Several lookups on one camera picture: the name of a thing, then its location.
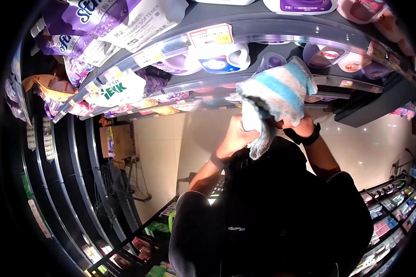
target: white bottle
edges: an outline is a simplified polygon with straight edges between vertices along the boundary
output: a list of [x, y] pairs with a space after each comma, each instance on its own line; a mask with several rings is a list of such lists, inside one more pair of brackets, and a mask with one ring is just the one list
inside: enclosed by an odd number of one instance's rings
[[333, 12], [337, 0], [263, 0], [272, 12], [290, 15], [321, 15]]
[[217, 45], [206, 48], [190, 46], [191, 57], [199, 61], [202, 67], [210, 73], [230, 73], [245, 70], [249, 67], [251, 58], [246, 43]]
[[362, 69], [371, 63], [371, 59], [365, 58], [362, 55], [350, 52], [345, 58], [342, 58], [337, 64], [341, 70], [353, 73]]
[[193, 0], [199, 3], [211, 3], [211, 4], [226, 4], [226, 5], [249, 5], [255, 0]]

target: cardboard box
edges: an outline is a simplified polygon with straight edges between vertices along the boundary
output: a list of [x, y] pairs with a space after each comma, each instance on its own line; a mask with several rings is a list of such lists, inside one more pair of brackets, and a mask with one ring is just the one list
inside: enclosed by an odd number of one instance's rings
[[113, 157], [121, 161], [136, 154], [131, 125], [101, 127], [100, 144], [104, 158]]

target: black wristband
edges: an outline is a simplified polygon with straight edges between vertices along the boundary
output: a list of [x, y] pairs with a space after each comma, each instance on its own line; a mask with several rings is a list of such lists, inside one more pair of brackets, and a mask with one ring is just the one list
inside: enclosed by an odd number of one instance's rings
[[283, 129], [283, 132], [294, 141], [294, 143], [296, 143], [297, 145], [303, 144], [304, 146], [310, 146], [311, 144], [314, 143], [314, 141], [316, 141], [319, 136], [320, 136], [320, 124], [317, 123], [314, 126], [314, 131], [312, 132], [311, 136], [309, 137], [302, 137], [297, 135], [297, 133], [291, 129], [291, 128], [286, 128]]

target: brand logo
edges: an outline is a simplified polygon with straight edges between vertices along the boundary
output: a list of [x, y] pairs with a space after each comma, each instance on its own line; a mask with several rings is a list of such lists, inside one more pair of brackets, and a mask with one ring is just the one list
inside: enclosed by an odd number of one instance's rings
[[236, 231], [236, 230], [244, 231], [245, 229], [244, 228], [241, 228], [241, 227], [233, 227], [233, 226], [231, 226], [231, 227], [228, 227], [228, 230], [231, 230], [231, 231]]
[[91, 13], [99, 6], [102, 0], [80, 0], [77, 3], [79, 10], [77, 11], [78, 17], [82, 23], [87, 23], [90, 19]]
[[120, 93], [123, 90], [126, 90], [126, 87], [123, 87], [122, 83], [118, 83], [115, 86], [111, 86], [106, 89], [100, 89], [100, 95], [105, 96], [106, 100], [109, 100], [116, 92]]
[[322, 52], [323, 57], [327, 58], [328, 60], [338, 58], [340, 56], [339, 53], [335, 51], [323, 51]]
[[68, 42], [71, 41], [71, 36], [64, 35], [59, 36], [59, 42], [57, 43], [57, 47], [59, 48], [60, 52], [65, 52], [68, 50]]

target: detergent container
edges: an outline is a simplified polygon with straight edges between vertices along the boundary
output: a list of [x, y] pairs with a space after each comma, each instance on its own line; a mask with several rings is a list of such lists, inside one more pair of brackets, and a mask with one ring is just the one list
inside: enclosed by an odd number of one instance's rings
[[249, 5], [255, 0], [193, 0], [199, 3], [211, 3], [211, 4], [226, 4], [226, 5]]
[[337, 2], [338, 13], [357, 24], [374, 22], [388, 9], [384, 0], [337, 0]]
[[371, 61], [370, 64], [362, 68], [362, 73], [368, 79], [379, 79], [387, 75], [389, 72], [393, 72], [393, 70], [376, 61]]
[[350, 52], [346, 57], [342, 58], [337, 64], [341, 70], [345, 72], [356, 72], [362, 67], [371, 63], [370, 58], [365, 58], [362, 55]]
[[191, 58], [189, 53], [167, 58], [164, 61], [153, 63], [152, 66], [173, 75], [189, 75], [202, 69], [202, 66]]
[[303, 61], [310, 67], [326, 68], [338, 63], [349, 53], [333, 46], [307, 43], [303, 49]]
[[337, 0], [263, 0], [272, 12], [291, 15], [321, 15], [337, 8]]
[[260, 44], [287, 44], [289, 41], [257, 41]]
[[404, 38], [404, 34], [397, 24], [397, 18], [390, 9], [387, 9], [379, 20], [374, 21], [373, 24], [383, 36], [392, 42], [398, 42]]
[[207, 48], [190, 48], [203, 68], [210, 73], [230, 73], [245, 70], [251, 58], [246, 43], [218, 45]]

